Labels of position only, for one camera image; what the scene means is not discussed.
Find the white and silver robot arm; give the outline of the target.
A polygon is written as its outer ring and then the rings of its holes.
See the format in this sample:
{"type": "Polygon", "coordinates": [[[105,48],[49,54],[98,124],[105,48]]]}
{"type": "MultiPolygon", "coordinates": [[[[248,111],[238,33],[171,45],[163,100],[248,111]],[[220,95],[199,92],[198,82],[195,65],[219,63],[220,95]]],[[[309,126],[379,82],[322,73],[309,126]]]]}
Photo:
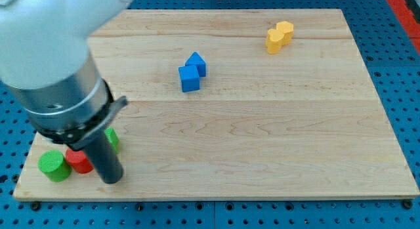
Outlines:
{"type": "Polygon", "coordinates": [[[88,39],[132,1],[1,0],[1,81],[53,143],[85,148],[126,105],[112,97],[88,39]]]}

